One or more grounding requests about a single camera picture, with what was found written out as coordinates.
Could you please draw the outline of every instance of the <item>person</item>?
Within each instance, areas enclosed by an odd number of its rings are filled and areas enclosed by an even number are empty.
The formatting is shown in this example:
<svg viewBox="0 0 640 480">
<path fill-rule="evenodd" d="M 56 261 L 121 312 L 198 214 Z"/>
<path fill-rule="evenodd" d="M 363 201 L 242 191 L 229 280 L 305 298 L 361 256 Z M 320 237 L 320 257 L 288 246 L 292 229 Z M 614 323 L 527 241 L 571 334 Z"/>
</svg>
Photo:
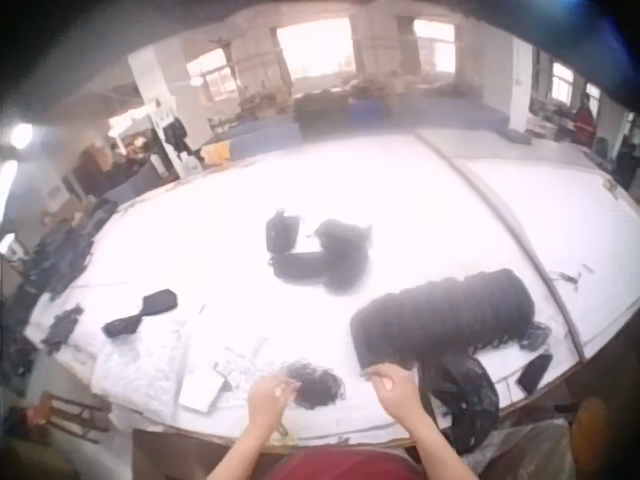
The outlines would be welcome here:
<svg viewBox="0 0 640 480">
<path fill-rule="evenodd" d="M 418 385 L 410 372 L 397 365 L 380 364 L 364 372 L 380 404 L 415 441 L 424 471 L 406 456 L 361 448 L 317 447 L 284 459 L 269 472 L 270 480 L 354 478 L 414 480 L 476 479 L 442 436 L 420 402 Z M 249 425 L 207 480 L 251 477 L 262 447 L 281 425 L 282 414 L 298 384 L 272 375 L 258 380 L 249 392 Z"/>
<path fill-rule="evenodd" d="M 589 107 L 589 95 L 584 92 L 580 98 L 580 106 L 573 116 L 573 143 L 591 148 L 596 137 L 596 119 Z"/>
</svg>

